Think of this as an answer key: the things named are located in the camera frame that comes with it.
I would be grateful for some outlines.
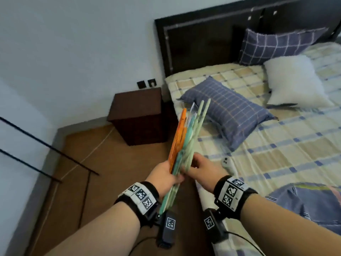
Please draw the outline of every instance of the wrist strap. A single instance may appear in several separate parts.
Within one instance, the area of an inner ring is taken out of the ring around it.
[[[238,220],[246,199],[254,193],[257,192],[245,182],[230,175],[222,177],[213,191],[215,204],[221,212],[228,218]]]
[[[150,182],[136,182],[118,196],[114,204],[126,203],[136,214],[140,226],[152,226],[158,206],[159,193]]]

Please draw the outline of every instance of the left hand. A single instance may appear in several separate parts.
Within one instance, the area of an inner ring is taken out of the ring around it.
[[[146,181],[154,185],[160,198],[163,198],[174,184],[185,180],[182,174],[175,176],[169,172],[169,162],[161,162],[151,171]]]

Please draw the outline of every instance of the brown floor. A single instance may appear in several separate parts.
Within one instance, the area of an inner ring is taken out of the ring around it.
[[[76,160],[84,159],[109,133],[113,126],[105,126],[70,135],[63,149]],[[113,205],[117,196],[134,182],[144,180],[151,169],[167,159],[175,133],[176,124],[171,127],[169,140],[165,143],[127,146],[120,134],[113,130],[107,140],[88,158],[84,164],[100,173],[90,175],[83,217],[81,211],[88,179],[87,170],[77,167],[58,185],[53,206],[41,229],[43,220],[56,188],[52,184],[32,236],[27,255],[41,256],[58,245],[65,238],[89,223]],[[61,178],[74,163],[61,158],[55,176]],[[186,179],[180,186],[173,211],[177,213],[176,243],[170,250],[159,249],[155,240],[140,244],[132,253],[137,255],[214,255],[208,242],[202,220],[202,208],[195,184]],[[156,236],[157,228],[142,228],[137,241],[147,236]]]

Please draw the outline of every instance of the bed frame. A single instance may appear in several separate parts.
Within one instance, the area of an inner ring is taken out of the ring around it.
[[[235,62],[246,28],[274,34],[327,27],[341,32],[341,0],[244,0],[155,20],[165,76]]]

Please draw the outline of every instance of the plaid bedsheet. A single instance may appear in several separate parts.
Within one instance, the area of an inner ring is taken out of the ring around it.
[[[334,107],[271,109],[279,121],[260,124],[233,153],[213,123],[206,121],[199,134],[197,152],[218,164],[222,157],[231,156],[241,179],[262,196],[289,183],[341,185],[341,46],[320,43],[303,54],[312,60]],[[208,75],[259,105],[264,106],[269,98],[262,66],[208,66],[166,79],[178,117],[190,105],[177,99]],[[197,187],[203,209],[216,208],[213,195],[199,184]],[[239,221],[227,219],[225,225],[229,231],[251,239]],[[233,236],[214,248],[217,255],[257,255],[251,245]]]

